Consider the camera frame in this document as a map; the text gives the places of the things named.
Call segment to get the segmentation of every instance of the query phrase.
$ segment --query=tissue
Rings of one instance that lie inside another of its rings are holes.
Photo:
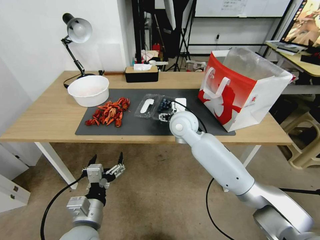
[[[147,71],[150,70],[152,65],[149,64],[134,64],[133,65],[133,70],[135,71]]]

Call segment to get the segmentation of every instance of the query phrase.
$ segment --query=shopping bag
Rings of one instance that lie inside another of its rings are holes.
[[[247,48],[231,49],[221,64],[211,53],[198,98],[229,132],[258,124],[292,74]]]

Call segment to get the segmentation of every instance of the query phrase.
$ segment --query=black desk mat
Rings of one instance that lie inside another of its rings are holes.
[[[110,89],[108,101],[115,102],[120,97],[130,99],[130,107],[123,112],[122,126],[117,128],[114,123],[110,125],[92,125],[86,126],[84,122],[92,118],[97,107],[89,107],[85,112],[76,135],[156,135],[167,136],[172,135],[169,129],[169,124],[153,120],[152,118],[145,119],[135,117],[134,113],[139,106],[144,95],[161,94],[169,97],[184,97],[187,99],[187,106],[203,121],[208,133],[216,136],[228,135],[234,136],[234,131],[227,132],[218,120],[212,115],[205,105],[198,99],[198,89]]]

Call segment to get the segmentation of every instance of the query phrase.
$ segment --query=computer monitor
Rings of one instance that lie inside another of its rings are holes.
[[[320,0],[303,0],[281,42],[304,47],[320,46]]]

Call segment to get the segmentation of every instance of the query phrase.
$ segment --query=lamp base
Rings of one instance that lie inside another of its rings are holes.
[[[77,77],[77,79],[85,77],[85,76],[91,76],[91,75],[95,75],[95,74],[93,74],[93,73],[85,73],[84,76],[81,75],[80,77]]]

